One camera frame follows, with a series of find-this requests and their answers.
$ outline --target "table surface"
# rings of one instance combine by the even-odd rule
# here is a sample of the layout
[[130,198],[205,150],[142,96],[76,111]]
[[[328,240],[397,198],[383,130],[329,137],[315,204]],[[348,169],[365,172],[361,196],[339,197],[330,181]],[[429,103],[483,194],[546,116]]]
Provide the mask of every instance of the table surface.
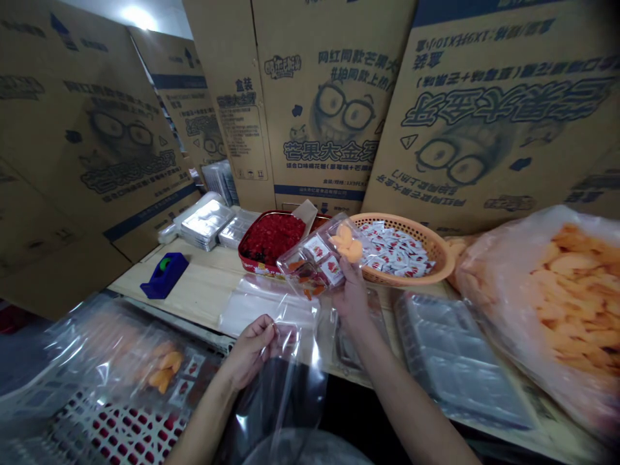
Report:
[[[166,299],[149,300],[140,289],[140,284],[149,281],[159,261],[169,252],[182,253],[189,261],[189,266]],[[219,331],[220,314],[226,308],[231,291],[236,288],[245,274],[236,249],[217,246],[211,252],[206,252],[189,245],[182,239],[176,239],[168,245],[162,245],[153,250],[108,288],[195,324]],[[389,306],[389,293],[393,288],[375,284],[369,284],[369,286],[379,293],[391,348],[404,364],[400,338]],[[405,289],[441,297],[458,298],[458,294],[445,281]],[[535,428],[530,431],[506,430],[490,428],[470,421],[458,421],[561,462],[595,462],[600,451],[599,443],[575,425],[546,394],[533,385],[513,365],[506,362],[500,354],[498,358],[530,412]],[[363,373],[343,370],[336,362],[331,363],[326,371],[372,388],[370,381]]]

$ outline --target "hand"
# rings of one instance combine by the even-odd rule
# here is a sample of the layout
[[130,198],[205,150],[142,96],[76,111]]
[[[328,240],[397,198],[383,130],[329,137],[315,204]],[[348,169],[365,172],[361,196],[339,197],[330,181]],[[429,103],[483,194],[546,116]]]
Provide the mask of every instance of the hand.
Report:
[[234,389],[245,388],[263,368],[275,344],[276,328],[269,315],[259,316],[243,330],[220,368]]
[[347,282],[344,284],[344,289],[337,290],[333,297],[338,316],[346,319],[368,315],[368,295],[362,269],[357,266],[352,267],[344,257],[340,258],[340,269]]

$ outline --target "red candy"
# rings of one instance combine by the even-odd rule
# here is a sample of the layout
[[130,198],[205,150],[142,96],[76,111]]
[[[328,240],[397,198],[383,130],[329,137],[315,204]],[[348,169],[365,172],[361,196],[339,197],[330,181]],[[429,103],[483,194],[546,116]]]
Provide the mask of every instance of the red candy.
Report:
[[248,235],[241,255],[276,266],[280,255],[292,249],[304,235],[305,223],[290,214],[268,214]]

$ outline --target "plastic bag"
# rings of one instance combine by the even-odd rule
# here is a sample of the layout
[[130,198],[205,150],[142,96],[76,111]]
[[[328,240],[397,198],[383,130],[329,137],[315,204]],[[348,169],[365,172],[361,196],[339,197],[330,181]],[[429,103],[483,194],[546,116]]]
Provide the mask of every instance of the plastic bag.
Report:
[[312,300],[344,283],[341,256],[360,265],[376,255],[372,243],[349,217],[338,213],[281,255],[278,268],[297,295]]
[[551,207],[483,234],[457,269],[487,335],[603,435],[619,411],[619,226]]
[[222,362],[222,355],[105,294],[89,298],[48,332],[54,338],[48,350],[80,374],[93,404],[131,401],[190,413]]
[[[388,329],[383,319],[379,294],[372,288],[366,289],[366,294],[368,295],[368,313],[370,314],[370,318],[379,331],[379,334],[381,334],[383,341],[389,346]],[[336,309],[333,309],[333,314],[337,317]],[[357,373],[366,372],[340,319],[338,319],[336,323],[335,355],[338,366],[346,375],[348,375],[349,371]]]
[[[259,444],[261,457],[268,457],[262,463],[296,463],[290,458],[300,456],[304,438],[322,418],[325,371],[331,362],[335,333],[331,304],[321,305],[318,299],[308,302],[284,291],[286,288],[285,283],[247,275],[231,296],[234,307],[229,306],[220,320],[220,328],[226,326],[228,318],[243,313],[244,303],[251,318],[249,313],[255,310],[250,307],[259,305],[258,311],[270,309],[277,337],[271,348],[276,356],[265,363],[238,399],[220,443],[219,463],[244,463]],[[303,428],[297,430],[302,438],[290,443],[289,428]]]

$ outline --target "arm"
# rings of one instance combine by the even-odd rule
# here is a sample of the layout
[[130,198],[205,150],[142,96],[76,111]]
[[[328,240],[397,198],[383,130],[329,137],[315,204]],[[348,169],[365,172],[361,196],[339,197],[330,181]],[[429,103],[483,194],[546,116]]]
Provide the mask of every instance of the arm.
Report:
[[411,461],[479,464],[461,435],[383,341],[368,313],[361,270],[352,269],[346,260],[340,266],[347,283],[344,292],[334,296],[336,310]]
[[165,465],[207,465],[213,461],[239,391],[271,356],[273,320],[260,316],[243,330],[217,372]]

